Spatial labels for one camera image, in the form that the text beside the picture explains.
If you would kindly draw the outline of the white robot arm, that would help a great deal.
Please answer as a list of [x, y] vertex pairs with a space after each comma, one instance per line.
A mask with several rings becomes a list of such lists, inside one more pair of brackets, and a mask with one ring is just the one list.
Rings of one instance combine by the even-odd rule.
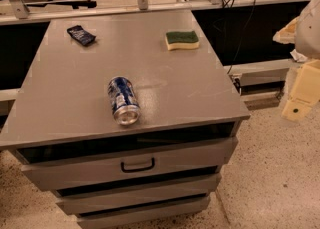
[[298, 17], [276, 32], [273, 40], [295, 44], [294, 53], [307, 59], [297, 70], [282, 111], [283, 118], [299, 121], [320, 101], [320, 0], [311, 0]]

